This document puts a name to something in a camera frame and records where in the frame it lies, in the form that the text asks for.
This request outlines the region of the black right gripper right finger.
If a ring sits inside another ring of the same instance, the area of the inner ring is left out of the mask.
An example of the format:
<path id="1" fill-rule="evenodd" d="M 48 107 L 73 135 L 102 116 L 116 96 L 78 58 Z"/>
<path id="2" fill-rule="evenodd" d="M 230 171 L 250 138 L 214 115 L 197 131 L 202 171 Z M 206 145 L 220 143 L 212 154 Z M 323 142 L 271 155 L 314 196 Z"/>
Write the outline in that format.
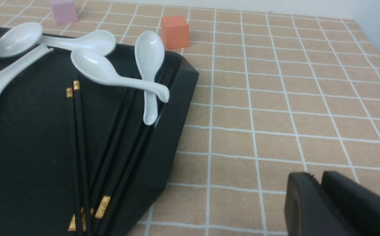
<path id="1" fill-rule="evenodd" d="M 336 171 L 325 171 L 321 186 L 359 235 L 380 236 L 380 195 Z"/>

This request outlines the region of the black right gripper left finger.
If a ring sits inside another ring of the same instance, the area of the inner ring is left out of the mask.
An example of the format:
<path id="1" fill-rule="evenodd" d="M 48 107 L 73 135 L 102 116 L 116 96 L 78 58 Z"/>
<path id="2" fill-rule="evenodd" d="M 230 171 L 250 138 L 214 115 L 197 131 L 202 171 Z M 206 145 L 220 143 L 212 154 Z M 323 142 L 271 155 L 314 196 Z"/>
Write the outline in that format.
<path id="1" fill-rule="evenodd" d="M 290 173 L 284 206 L 289 236 L 350 236 L 319 182 L 309 173 Z"/>

